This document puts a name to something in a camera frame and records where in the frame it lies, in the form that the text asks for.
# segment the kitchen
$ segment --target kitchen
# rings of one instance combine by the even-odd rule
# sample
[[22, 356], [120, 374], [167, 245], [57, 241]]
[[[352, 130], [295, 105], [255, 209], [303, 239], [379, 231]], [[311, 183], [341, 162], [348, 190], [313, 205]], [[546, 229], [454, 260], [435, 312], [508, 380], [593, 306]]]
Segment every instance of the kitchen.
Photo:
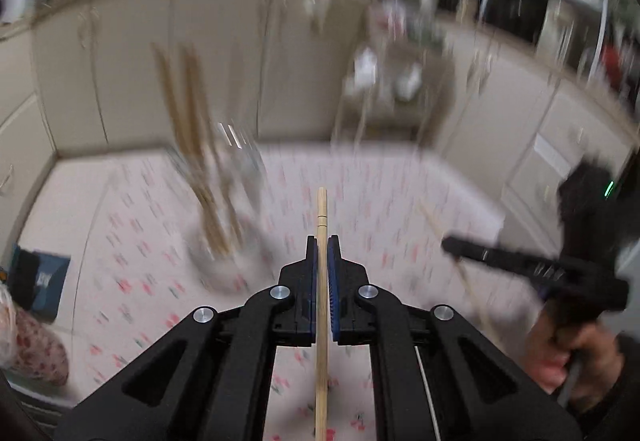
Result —
[[[622, 180], [640, 146], [636, 1], [419, 1], [3, 0], [0, 114], [11, 140], [0, 130], [0, 168], [15, 175], [5, 259], [15, 241], [78, 251], [109, 154], [173, 142], [151, 44], [177, 67], [184, 42], [206, 64], [212, 111], [260, 144], [418, 140], [504, 214], [501, 242], [557, 254], [562, 180], [585, 154]], [[371, 55], [383, 67], [387, 39], [398, 52], [392, 87], [366, 79]], [[347, 92], [351, 76], [378, 97]], [[47, 179], [58, 158], [69, 177]], [[54, 241], [58, 198], [86, 211]], [[73, 316], [67, 308], [61, 316]], [[75, 334], [72, 319], [60, 327]]]

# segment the plastic bag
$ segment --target plastic bag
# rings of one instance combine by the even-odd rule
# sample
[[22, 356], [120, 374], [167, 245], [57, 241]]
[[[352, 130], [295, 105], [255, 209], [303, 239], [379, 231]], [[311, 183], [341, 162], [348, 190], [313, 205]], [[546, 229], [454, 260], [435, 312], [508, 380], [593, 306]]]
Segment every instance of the plastic bag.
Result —
[[12, 366], [16, 353], [14, 301], [7, 286], [0, 284], [0, 367]]

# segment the drawer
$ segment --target drawer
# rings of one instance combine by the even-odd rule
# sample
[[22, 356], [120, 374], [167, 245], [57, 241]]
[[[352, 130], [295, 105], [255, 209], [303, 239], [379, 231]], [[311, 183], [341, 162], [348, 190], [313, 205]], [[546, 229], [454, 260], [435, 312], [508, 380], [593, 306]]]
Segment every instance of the drawer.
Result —
[[7, 260], [53, 156], [33, 96], [0, 127], [0, 255]]
[[31, 67], [31, 33], [0, 41], [0, 124], [35, 92]]
[[511, 179], [511, 189], [524, 202], [555, 244], [561, 244], [558, 186], [564, 178], [534, 148], [530, 148]]
[[609, 117], [580, 100], [582, 94], [563, 83], [556, 94], [540, 134], [571, 164], [576, 166], [583, 156], [597, 158], [618, 177], [632, 151], [633, 144], [618, 135]]

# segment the tablecloth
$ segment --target tablecloth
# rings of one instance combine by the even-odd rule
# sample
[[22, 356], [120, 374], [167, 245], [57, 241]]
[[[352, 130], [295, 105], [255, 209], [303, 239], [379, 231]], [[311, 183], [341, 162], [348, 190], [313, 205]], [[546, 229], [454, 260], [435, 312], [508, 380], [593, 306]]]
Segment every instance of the tablecloth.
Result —
[[[196, 307], [222, 311], [272, 285], [280, 267], [305, 256], [316, 231], [316, 190], [328, 190], [329, 234], [342, 256], [363, 264], [371, 283], [402, 302], [430, 309], [447, 303], [472, 322], [474, 310], [441, 253], [418, 202], [446, 230], [492, 242], [503, 217], [454, 170], [408, 146], [351, 148], [270, 146], [261, 149], [265, 184], [259, 228], [273, 279], [238, 283], [234, 293], [207, 291], [186, 254], [175, 172], [161, 152], [121, 156], [114, 166], [86, 246], [73, 332], [74, 367], [86, 393]], [[539, 307], [530, 288], [507, 274], [469, 265], [502, 341], [521, 344]], [[314, 348], [278, 348], [264, 439], [314, 439]], [[374, 440], [375, 417], [367, 347], [330, 343], [328, 434], [333, 440]]]

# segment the green object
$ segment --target green object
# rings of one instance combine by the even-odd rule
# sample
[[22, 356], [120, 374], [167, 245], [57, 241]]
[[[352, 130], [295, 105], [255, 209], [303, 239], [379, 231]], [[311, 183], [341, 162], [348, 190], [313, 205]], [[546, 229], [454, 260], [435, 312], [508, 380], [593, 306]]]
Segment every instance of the green object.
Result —
[[608, 198], [611, 195], [611, 192], [613, 191], [613, 181], [609, 183], [609, 186], [607, 186], [607, 190], [606, 192], [604, 192], [604, 197], [605, 199]]

